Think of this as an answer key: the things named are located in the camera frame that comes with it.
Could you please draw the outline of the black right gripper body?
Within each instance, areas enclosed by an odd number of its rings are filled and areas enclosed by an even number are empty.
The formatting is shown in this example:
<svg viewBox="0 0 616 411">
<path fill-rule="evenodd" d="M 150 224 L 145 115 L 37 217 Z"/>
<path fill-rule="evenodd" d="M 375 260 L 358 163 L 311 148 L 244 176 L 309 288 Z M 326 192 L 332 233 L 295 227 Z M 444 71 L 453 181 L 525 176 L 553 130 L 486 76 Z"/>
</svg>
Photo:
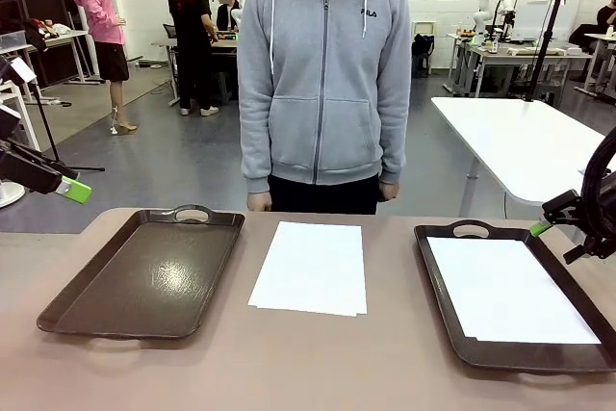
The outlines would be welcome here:
<svg viewBox="0 0 616 411">
<path fill-rule="evenodd" d="M 581 199 L 582 229 L 586 252 L 615 251 L 615 172 L 588 167 L 584 172 Z"/>
</svg>

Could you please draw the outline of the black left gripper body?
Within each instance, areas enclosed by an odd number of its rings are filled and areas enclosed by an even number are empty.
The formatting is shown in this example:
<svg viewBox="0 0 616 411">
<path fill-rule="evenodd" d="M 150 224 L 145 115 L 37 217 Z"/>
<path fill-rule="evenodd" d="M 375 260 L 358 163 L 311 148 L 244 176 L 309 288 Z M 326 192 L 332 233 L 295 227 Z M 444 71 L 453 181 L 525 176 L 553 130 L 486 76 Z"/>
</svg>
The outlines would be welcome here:
<svg viewBox="0 0 616 411">
<path fill-rule="evenodd" d="M 1 179 L 17 183 L 27 190 L 36 186 L 35 165 L 14 152 L 9 144 L 1 142 Z"/>
</svg>

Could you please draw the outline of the person's right hand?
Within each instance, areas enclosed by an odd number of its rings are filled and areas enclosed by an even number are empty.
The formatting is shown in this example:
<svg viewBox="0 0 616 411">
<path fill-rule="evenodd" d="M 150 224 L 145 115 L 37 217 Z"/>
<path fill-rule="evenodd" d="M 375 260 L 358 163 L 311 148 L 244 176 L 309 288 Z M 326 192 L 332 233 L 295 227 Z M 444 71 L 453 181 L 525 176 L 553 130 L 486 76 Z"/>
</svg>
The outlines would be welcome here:
<svg viewBox="0 0 616 411">
<path fill-rule="evenodd" d="M 246 206 L 251 212 L 270 212 L 271 196 L 269 192 L 249 193 L 247 195 Z"/>
</svg>

